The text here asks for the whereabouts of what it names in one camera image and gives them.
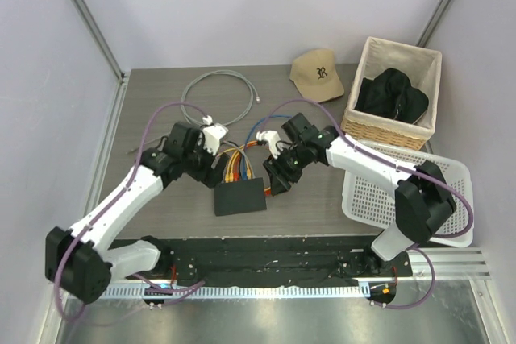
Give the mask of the black network switch box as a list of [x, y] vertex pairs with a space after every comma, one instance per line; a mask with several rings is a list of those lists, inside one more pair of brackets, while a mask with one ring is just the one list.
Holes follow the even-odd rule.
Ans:
[[217, 217], [252, 213], [266, 209], [264, 180], [262, 178], [222, 183], [214, 188], [214, 214]]

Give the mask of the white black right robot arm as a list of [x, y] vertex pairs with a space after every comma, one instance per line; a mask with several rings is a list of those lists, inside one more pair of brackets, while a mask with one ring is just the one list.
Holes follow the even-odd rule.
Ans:
[[276, 196], [292, 188], [310, 164], [344, 170], [384, 190], [394, 200], [394, 220], [363, 250], [368, 272], [385, 274], [407, 248], [428, 242], [456, 211], [441, 169], [431, 161], [420, 165], [402, 162], [366, 147], [333, 126], [319, 130], [303, 114], [282, 125], [289, 140], [276, 131], [260, 131], [256, 138], [271, 155], [263, 166]]

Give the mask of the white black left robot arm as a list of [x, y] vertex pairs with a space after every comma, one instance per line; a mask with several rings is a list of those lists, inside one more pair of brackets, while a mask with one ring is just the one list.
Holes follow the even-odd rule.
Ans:
[[177, 122], [161, 148], [143, 151], [124, 180], [94, 210], [45, 239], [45, 276], [84, 304], [95, 302], [113, 280], [139, 273], [170, 273], [170, 247], [152, 236], [125, 247], [112, 242], [125, 225], [172, 182], [187, 174], [212, 189], [223, 179], [227, 155], [217, 152], [228, 129], [205, 117], [201, 126]]

